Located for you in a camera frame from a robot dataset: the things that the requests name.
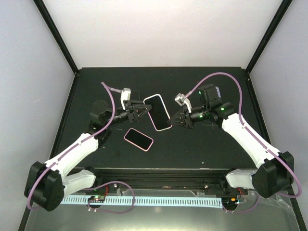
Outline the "teal phone without case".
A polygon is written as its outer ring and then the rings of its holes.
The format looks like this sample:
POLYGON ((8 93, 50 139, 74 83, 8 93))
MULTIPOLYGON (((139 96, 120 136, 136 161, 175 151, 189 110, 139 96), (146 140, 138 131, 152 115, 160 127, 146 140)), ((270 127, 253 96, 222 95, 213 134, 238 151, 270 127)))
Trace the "teal phone without case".
POLYGON ((132 90, 130 93, 131 101, 140 101, 140 92, 138 90, 132 90))

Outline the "lavender phone case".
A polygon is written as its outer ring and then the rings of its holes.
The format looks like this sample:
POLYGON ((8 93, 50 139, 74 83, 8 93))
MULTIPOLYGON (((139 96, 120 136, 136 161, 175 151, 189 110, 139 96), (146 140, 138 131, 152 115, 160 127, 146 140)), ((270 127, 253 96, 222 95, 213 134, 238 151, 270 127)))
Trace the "lavender phone case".
POLYGON ((216 88, 216 91, 217 91, 217 94, 218 94, 218 97, 221 98, 221 94, 220 94, 220 89, 219 87, 215 87, 216 88))

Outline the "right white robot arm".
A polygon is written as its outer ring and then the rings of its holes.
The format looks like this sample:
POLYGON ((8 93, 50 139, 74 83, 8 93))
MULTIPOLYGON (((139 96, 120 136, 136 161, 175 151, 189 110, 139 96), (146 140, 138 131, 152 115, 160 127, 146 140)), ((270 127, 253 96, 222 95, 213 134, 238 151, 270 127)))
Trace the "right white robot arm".
POLYGON ((219 181, 219 189, 229 194, 236 188, 255 190, 269 198, 294 182, 294 158, 266 142, 238 113, 231 103, 223 103, 214 85, 198 88, 201 106, 193 108, 188 98, 179 93, 175 101, 181 109, 168 121, 192 129, 197 122, 209 120, 233 137, 255 164, 252 170, 235 169, 219 181))

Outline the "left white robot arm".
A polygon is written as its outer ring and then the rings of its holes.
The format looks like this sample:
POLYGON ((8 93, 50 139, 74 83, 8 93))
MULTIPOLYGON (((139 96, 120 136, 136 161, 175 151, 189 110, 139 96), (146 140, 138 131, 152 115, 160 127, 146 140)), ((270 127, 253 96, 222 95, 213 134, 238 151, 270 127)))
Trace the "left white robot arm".
POLYGON ((124 101, 124 107, 109 106, 104 100, 96 101, 91 108, 90 124, 84 133, 69 147, 44 163, 35 162, 29 170, 25 187, 27 207, 32 203, 53 211, 64 198, 80 190, 98 192, 103 179, 97 171, 87 167, 79 173, 70 174, 88 155, 102 147, 111 135, 111 128, 129 121, 138 122, 151 110, 150 104, 141 101, 124 101))

